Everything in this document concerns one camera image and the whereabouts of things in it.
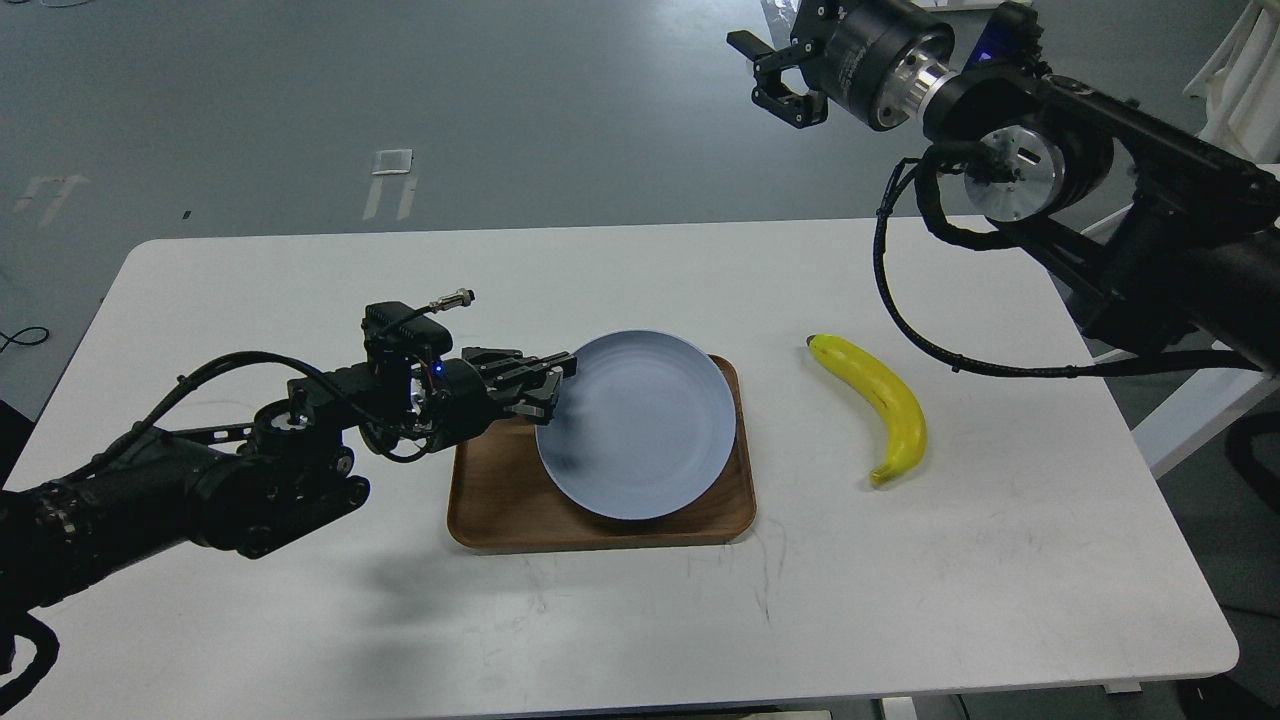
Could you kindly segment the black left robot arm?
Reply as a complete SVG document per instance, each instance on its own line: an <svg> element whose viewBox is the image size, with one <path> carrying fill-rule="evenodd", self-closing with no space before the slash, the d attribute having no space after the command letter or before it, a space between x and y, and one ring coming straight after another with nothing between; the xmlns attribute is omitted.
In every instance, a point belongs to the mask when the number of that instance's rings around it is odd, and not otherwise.
<svg viewBox="0 0 1280 720"><path fill-rule="evenodd" d="M343 441L355 428L393 462L481 436L521 416L550 423L570 352L465 347L438 313L468 306L458 290L421 307L380 302L361 320L365 359L323 372L268 351L225 354L180 375L127 433L83 466L23 491L3 492L3 708L27 698L52 669L60 643L35 616L111 574L177 544L264 557L360 509L369 479ZM248 423L165 430L160 419L209 382L248 366L296 373L284 398Z"/></svg>

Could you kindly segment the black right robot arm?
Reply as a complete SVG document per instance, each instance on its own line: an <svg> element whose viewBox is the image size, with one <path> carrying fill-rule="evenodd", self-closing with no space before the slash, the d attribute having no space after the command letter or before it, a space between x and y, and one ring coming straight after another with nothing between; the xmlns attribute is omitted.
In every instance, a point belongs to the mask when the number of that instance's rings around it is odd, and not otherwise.
<svg viewBox="0 0 1280 720"><path fill-rule="evenodd" d="M1057 73L1041 36L1029 4L1001 3L957 64L952 27L915 3L800 1L778 46L745 29L726 41L753 102L794 128L832 106L878 132L919 124L927 145L890 174L872 263L893 324L927 355L1006 378L1276 373L1277 177ZM887 277L904 196L943 243L1028 255L1068 288L1079 332L1121 357L1014 366L924 337Z"/></svg>

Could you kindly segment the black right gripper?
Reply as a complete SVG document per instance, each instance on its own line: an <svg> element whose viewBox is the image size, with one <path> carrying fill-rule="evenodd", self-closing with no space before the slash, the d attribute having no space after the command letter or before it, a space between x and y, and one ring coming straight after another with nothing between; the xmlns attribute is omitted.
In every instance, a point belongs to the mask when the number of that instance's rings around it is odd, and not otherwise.
<svg viewBox="0 0 1280 720"><path fill-rule="evenodd" d="M736 29L727 45L750 61L751 101L791 127L824 122L828 99L883 132L919 113L928 87L947 73L955 33L910 1L818 1L815 38L774 49ZM813 59L815 91L794 91L783 73Z"/></svg>

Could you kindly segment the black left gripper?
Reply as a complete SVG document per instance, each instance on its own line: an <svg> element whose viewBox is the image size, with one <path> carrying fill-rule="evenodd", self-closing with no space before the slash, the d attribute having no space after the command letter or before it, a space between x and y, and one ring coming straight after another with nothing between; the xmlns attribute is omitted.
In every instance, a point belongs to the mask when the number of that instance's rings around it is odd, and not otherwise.
<svg viewBox="0 0 1280 720"><path fill-rule="evenodd" d="M500 419L500 410L506 416L550 421L561 383L576 370L577 357L568 352L534 357L515 348L463 347L462 360L436 360L426 369L420 404L426 450L443 451L481 436ZM489 395L488 386L511 387Z"/></svg>

